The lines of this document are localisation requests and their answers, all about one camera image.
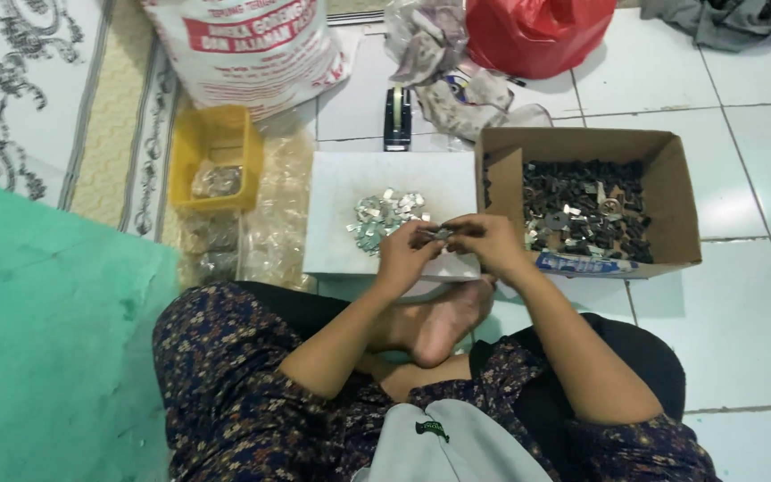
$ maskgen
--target yellow plastic basket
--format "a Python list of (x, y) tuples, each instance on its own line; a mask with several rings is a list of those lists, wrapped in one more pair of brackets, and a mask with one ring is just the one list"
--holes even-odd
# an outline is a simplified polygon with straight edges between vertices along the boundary
[[(192, 180), (209, 159), (217, 166), (240, 166), (240, 192), (199, 199), (192, 196)], [(249, 210), (257, 203), (258, 183), (264, 167), (264, 141), (241, 105), (220, 105), (188, 110), (177, 116), (171, 146), (169, 199), (176, 208), (198, 211)]]

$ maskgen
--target dark blue floral fabric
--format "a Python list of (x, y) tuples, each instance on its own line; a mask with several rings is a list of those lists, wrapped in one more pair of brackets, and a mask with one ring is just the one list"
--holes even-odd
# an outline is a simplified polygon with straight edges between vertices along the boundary
[[(350, 480), (370, 464), (394, 402), (355, 372), (335, 400), (284, 377), (278, 365), (301, 343), (231, 283), (188, 290), (163, 312), (153, 352), (176, 482)], [(548, 367), (504, 337), (478, 379), (415, 389), (409, 402), (424, 408), (448, 398), (475, 405), (559, 481), (512, 409), (522, 386), (542, 370)], [(574, 422), (572, 434), (590, 454), (593, 480), (718, 480), (695, 433), (665, 415), (620, 426)]]

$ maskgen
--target green mat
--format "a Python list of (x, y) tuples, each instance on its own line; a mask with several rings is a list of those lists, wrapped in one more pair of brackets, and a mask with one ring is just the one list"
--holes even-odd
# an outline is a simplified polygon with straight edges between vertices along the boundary
[(177, 252), (0, 191), (0, 481), (166, 480)]

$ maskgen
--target foot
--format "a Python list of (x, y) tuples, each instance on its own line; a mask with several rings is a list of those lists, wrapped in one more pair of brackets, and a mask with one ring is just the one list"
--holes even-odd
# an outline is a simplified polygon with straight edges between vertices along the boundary
[(481, 324), (493, 307), (495, 277), (467, 281), (429, 303), (418, 305), (426, 313), (417, 337), (407, 352), (422, 368), (438, 366), (452, 354), (454, 346)]

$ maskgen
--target open cardboard box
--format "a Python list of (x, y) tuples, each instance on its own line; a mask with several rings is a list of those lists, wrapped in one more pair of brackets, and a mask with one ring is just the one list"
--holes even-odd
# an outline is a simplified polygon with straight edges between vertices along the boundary
[[(644, 161), (642, 199), (653, 219), (647, 229), (655, 263), (605, 260), (578, 255), (528, 251), (541, 271), (566, 276), (639, 279), (695, 266), (701, 242), (695, 197), (680, 137), (658, 130), (497, 127), (484, 129), (475, 147), (478, 212), (507, 216), (520, 244), (525, 233), (522, 211), (522, 162), (571, 162), (599, 159), (626, 164)], [(485, 208), (482, 170), (490, 206)]]

